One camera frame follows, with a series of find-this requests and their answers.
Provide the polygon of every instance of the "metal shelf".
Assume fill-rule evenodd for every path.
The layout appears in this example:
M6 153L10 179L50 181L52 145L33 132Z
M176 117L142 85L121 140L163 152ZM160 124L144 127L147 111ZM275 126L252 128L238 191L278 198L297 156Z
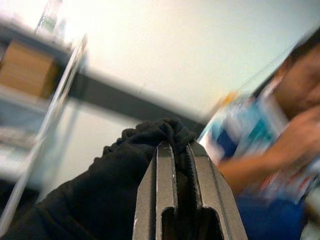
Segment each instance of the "metal shelf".
M18 30L13 29L13 26L8 27L7 25L3 25L3 24L1 25L1 23L0 23L0 40L1 40L1 37L3 38L8 36L7 32L5 32L5 34L2 34L3 31L7 31L7 30L9 30L9 32L11 31L11 33L12 33L12 30L15 30L15 34L18 33L22 35L21 38L22 39L24 38L23 42L25 42L26 39L27 40L31 39L32 41L37 43L40 48L43 47L43 45L45 45L46 50L48 51L49 54L52 54L52 52L50 52L52 50L55 53L58 53L59 50L61 50L56 46L53 46L52 44L45 42L43 39L40 39L38 36L32 35L32 33L30 32L29 33L23 32L22 29L18 29ZM46 101L34 102L35 99L29 96L27 97L23 94L10 94L9 92L6 93L6 90L4 88L2 88L2 93L4 94L0 92L0 100L2 99L7 103L20 106L24 108L24 110L36 111L38 113L43 113L44 115L43 120L41 121L42 124L37 131L37 135L36 135L36 138L34 141L35 143L33 147L29 151L27 151L25 157L23 155L21 156L22 158L21 162L23 163L22 170L21 172L18 170L16 184L12 190L12 193L9 197L9 200L0 218L0 238L6 233L13 219L13 216L18 207L18 203L26 187L26 184L31 174L31 171L33 169L33 166L35 165L36 160L38 159L39 153L42 152L44 149L43 146L46 140L48 139L49 132L56 126L57 122L59 121L59 118L62 114L64 101L69 93L74 76L77 72L81 58L85 51L86 44L87 44L86 40L87 38L86 36L84 36L82 40L79 42L79 44L74 48L74 50L72 51L72 54L67 55L68 60L67 60L64 73L61 77L59 85L50 103ZM55 57L59 59L60 63L64 63L64 60L62 58L59 58L59 55L55 55Z
M29 111L37 113L46 113L50 105L50 101L44 98L34 97L32 95L17 91L13 88L0 84L0 100L10 104L15 104Z
M68 63L72 54L72 49L36 35L30 29L24 29L0 17L0 42L9 44L13 39L53 56L63 66Z
M16 182L23 172L28 150L0 142L0 178Z

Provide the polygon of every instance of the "man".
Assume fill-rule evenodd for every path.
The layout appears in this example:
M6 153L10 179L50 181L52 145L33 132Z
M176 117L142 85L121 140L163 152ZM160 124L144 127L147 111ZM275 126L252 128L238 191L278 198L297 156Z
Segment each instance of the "man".
M299 239L320 156L320 28L260 97L221 109L200 143L236 196L249 239Z

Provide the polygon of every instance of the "metal tool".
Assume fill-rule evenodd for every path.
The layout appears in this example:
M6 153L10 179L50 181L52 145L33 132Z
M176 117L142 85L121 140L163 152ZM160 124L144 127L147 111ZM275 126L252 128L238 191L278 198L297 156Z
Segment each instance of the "metal tool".
M138 188L132 240L246 240L231 188L197 142L162 142Z

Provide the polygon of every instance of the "dark stripe on wall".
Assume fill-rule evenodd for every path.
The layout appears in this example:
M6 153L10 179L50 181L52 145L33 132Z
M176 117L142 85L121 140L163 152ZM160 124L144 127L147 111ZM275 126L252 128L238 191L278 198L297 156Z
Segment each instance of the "dark stripe on wall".
M81 101L118 112L141 121L178 117L190 130L200 135L205 125L181 116L149 101L121 91L93 77L77 73L69 95Z

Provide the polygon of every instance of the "man's hand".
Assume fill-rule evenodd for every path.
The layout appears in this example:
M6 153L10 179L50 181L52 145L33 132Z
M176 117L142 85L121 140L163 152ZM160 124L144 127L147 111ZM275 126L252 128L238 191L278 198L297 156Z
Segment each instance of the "man's hand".
M320 106L293 118L275 144L265 152L271 172L300 168L320 155Z
M285 168L301 168L320 155L320 106L293 118L263 154L232 158L218 165L233 194Z

